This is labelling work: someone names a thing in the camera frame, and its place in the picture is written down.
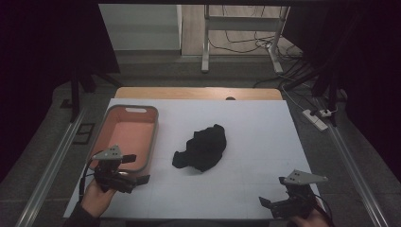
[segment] floor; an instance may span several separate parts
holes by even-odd
[[[227,43],[224,40],[225,34],[222,35],[224,36],[221,38],[222,44]],[[233,39],[243,39],[243,37],[233,36]],[[257,84],[257,89],[276,88],[282,81],[286,81],[273,73],[269,58],[263,55],[241,58],[215,56],[211,58],[208,74],[201,72],[199,52],[198,54],[188,52],[185,56],[116,52],[116,56],[121,74],[113,76],[124,86],[252,88],[257,82],[264,80]],[[281,62],[285,70],[294,64],[294,61],[283,59]],[[97,130],[116,88],[98,77],[94,76],[94,80],[97,85],[96,91],[92,94],[81,91],[80,100],[82,107],[86,107],[87,110],[82,123],[95,123],[95,130]],[[324,172],[330,180],[329,183],[318,185],[321,195],[330,204],[337,226],[374,226],[366,211],[366,202],[356,190],[355,182],[346,170],[332,136],[328,131],[317,131],[302,115],[299,106],[313,108],[311,103],[318,105],[316,99],[311,97],[308,88],[312,84],[313,80],[287,94],[282,92],[282,95],[288,102],[312,171]],[[26,147],[24,154],[0,184],[0,226],[15,226],[50,163],[52,154],[60,148],[61,141],[70,127],[71,117],[71,110],[61,108],[61,104],[65,99],[70,99],[70,93],[68,83],[54,91],[53,105],[48,110],[45,120]],[[399,206],[401,184],[389,171],[375,149],[349,121],[344,111],[345,106],[346,102],[339,102],[337,112],[337,129],[343,142],[356,161],[356,166],[373,192],[377,204],[381,207],[388,221],[387,226],[401,226],[401,217],[398,215],[401,213]],[[74,144],[74,141],[80,141],[81,138],[73,137],[73,141],[67,146],[65,157],[54,181],[44,195],[43,203],[36,206],[37,213],[34,213],[36,216],[32,220],[32,226],[62,225],[62,214],[78,181],[93,137],[86,145]],[[125,223],[120,220],[104,220],[101,226],[125,226]],[[275,221],[270,226],[286,226],[286,223]]]

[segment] wall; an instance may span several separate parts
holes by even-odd
[[[180,50],[181,6],[99,4],[114,50]]]

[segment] white table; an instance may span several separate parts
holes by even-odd
[[[103,218],[272,218],[258,197],[286,200],[286,188],[278,177],[286,177],[294,168],[310,172],[283,100],[115,98],[109,107],[114,104],[156,107],[159,130],[149,183],[131,194],[117,192]],[[185,150],[194,131],[214,124],[226,130],[227,148],[219,163],[204,173],[190,166],[175,168],[174,152]],[[319,195],[315,184],[312,189]],[[65,217],[77,201],[78,185]]]

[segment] black cloth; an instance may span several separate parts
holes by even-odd
[[[62,227],[98,227],[100,226],[99,218],[94,218],[77,202],[70,218],[64,222]]]
[[[192,166],[204,172],[215,166],[227,146],[224,128],[214,125],[203,131],[195,131],[186,142],[186,151],[174,153],[173,163],[177,168]]]

